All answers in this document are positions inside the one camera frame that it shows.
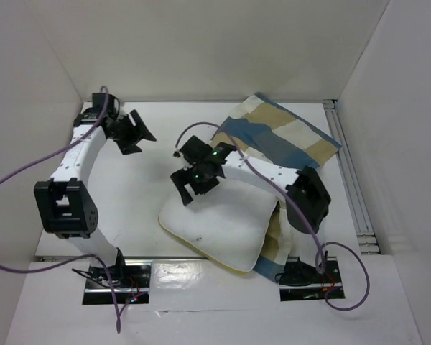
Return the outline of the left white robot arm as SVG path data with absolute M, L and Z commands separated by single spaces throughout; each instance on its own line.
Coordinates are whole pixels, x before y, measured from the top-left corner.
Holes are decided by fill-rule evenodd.
M 92 109 L 81 114 L 73 128 L 73 140 L 60 166 L 47 181 L 34 186 L 34 196 L 44 230 L 91 256 L 91 274 L 112 287 L 127 279 L 121 250 L 112 245 L 98 226 L 98 209 L 88 192 L 88 181 L 98 153 L 108 140 L 123 155 L 139 153 L 141 140 L 155 141 L 139 113 L 107 114 Z

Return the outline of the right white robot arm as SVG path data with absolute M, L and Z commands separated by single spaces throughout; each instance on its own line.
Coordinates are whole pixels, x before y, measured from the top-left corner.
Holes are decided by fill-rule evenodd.
M 191 137 L 173 156 L 184 160 L 184 167 L 171 174 L 184 206 L 193 196 L 208 193 L 221 178 L 237 180 L 264 190 L 287 204 L 287 220 L 304 234 L 316 234 L 328 215 L 331 197 L 316 169 L 294 169 L 249 157 L 232 144 L 212 148 Z

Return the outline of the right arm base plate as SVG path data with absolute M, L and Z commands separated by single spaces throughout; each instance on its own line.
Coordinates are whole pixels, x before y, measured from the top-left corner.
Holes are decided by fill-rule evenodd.
M 308 266 L 298 258 L 289 258 L 282 272 L 274 281 L 279 285 L 279 296 L 284 301 L 344 299 L 345 292 L 336 258 L 330 258 L 324 274 Z

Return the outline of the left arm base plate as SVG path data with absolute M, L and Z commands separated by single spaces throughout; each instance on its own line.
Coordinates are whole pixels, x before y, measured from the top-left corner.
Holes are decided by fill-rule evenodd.
M 83 305 L 113 305 L 111 286 L 107 276 L 101 274 L 98 267 L 89 267 L 87 270 L 73 269 L 85 279 L 83 291 Z M 151 265 L 131 264 L 124 267 L 123 277 L 112 274 L 116 301 L 119 305 L 140 305 L 149 303 L 149 286 L 151 278 Z

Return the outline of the blue beige checked pillowcase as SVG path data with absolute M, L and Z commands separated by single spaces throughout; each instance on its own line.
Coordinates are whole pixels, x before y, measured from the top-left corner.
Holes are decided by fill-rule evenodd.
M 332 158 L 341 144 L 306 119 L 257 93 L 238 105 L 211 138 L 210 145 L 236 140 L 246 155 L 282 167 L 316 170 Z M 279 202 L 271 215 L 265 242 L 254 271 L 275 281 L 284 271 L 288 256 L 315 265 L 312 237 L 292 228 L 287 220 L 288 203 Z

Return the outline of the white pillow yellow edge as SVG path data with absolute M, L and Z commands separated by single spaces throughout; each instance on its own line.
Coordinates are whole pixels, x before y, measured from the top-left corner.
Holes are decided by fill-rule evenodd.
M 237 273 L 253 270 L 277 198 L 236 180 L 222 180 L 184 206 L 173 192 L 158 215 L 159 225 L 198 253 Z

